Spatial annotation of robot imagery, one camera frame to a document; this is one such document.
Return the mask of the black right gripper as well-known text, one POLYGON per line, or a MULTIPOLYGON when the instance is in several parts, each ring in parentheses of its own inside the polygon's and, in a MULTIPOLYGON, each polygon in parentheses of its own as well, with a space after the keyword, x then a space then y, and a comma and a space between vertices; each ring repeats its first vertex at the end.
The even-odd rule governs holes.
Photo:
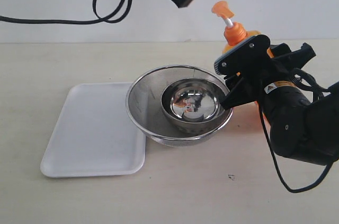
MULTIPOLYGON (((314 57, 316 57, 316 53, 312 46, 303 43, 299 50, 290 54, 290 67, 291 69, 302 69, 314 57)), ((260 94, 273 93, 276 98, 283 98, 287 95, 293 96, 299 93, 296 86, 288 81, 288 71, 282 63, 270 57, 261 64, 263 69, 259 73, 260 94)), ((253 87, 242 77, 224 77, 224 80, 229 93, 221 99, 220 104, 225 110, 254 102, 253 87)))

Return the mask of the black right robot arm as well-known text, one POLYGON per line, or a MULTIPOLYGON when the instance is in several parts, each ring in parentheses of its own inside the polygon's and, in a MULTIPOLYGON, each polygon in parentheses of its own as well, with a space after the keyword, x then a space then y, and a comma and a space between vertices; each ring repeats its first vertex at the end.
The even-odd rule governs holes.
POLYGON ((313 57, 307 43, 292 51, 254 39, 227 51, 214 69, 229 88, 225 109, 258 104, 275 154, 326 166, 338 160, 338 84, 323 88, 303 70, 313 57))

